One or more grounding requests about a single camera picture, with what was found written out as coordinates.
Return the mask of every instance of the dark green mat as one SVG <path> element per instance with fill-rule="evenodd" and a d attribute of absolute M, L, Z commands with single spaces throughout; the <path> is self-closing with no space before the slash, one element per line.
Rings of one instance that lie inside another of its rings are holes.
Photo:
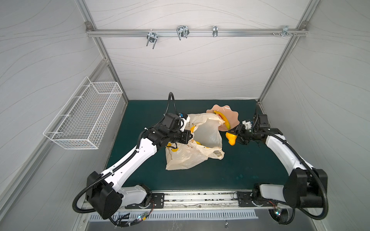
<path fill-rule="evenodd" d="M 139 133 L 160 120 L 167 101 L 129 101 L 108 166 L 130 151 Z M 178 100 L 178 112 L 204 113 L 213 105 L 229 105 L 239 112 L 239 121 L 253 118 L 255 100 Z M 174 112 L 170 105 L 169 112 Z M 255 183 L 284 184 L 288 174 L 275 154 L 265 145 L 250 142 L 230 146 L 221 132 L 222 160 L 211 159 L 186 170 L 166 170 L 165 149 L 144 162 L 126 181 L 125 187 L 143 183 L 152 190 L 251 189 Z"/>

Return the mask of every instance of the horizontal metal bar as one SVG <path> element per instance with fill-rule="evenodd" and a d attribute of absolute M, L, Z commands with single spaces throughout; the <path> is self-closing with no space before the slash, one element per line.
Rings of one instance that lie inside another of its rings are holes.
<path fill-rule="evenodd" d="M 283 29 L 218 29 L 218 37 L 280 36 Z M 175 29 L 158 30 L 93 30 L 87 31 L 89 37 L 147 37 L 148 32 L 158 37 L 178 37 Z M 288 29 L 293 36 L 306 36 L 307 30 Z M 189 37 L 213 37 L 212 29 L 189 29 Z"/>

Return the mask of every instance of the yellow banana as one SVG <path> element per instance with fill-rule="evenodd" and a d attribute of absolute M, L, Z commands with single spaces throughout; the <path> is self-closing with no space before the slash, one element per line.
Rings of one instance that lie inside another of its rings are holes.
<path fill-rule="evenodd" d="M 226 116 L 224 114 L 222 114 L 221 112 L 218 112 L 218 111 L 213 111 L 214 114 L 219 114 L 221 116 L 221 119 L 223 119 L 225 121 L 225 126 L 227 129 L 230 129 L 230 123 L 228 121 L 228 119 L 226 118 Z"/>

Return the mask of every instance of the wavy patterned wall panel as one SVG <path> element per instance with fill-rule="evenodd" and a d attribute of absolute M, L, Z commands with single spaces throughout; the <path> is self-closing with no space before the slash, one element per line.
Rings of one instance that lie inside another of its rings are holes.
<path fill-rule="evenodd" d="M 104 38 L 129 99 L 256 99 L 287 38 Z"/>
<path fill-rule="evenodd" d="M 102 57 L 73 0 L 0 5 L 1 194 Z"/>
<path fill-rule="evenodd" d="M 98 29 L 295 27 L 308 0 L 86 0 Z"/>
<path fill-rule="evenodd" d="M 328 230 L 369 230 L 370 2 L 323 0 L 263 106 L 329 176 Z"/>

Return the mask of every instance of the cream plastic bag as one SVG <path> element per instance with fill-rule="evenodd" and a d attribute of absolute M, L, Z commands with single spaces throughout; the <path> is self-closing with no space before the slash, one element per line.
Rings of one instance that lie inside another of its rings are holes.
<path fill-rule="evenodd" d="M 177 143 L 177 149 L 166 148 L 166 170 L 189 169 L 207 160 L 209 157 L 221 160 L 222 138 L 218 127 L 225 123 L 213 113 L 189 114 L 190 122 L 185 127 L 193 134 L 188 144 Z"/>

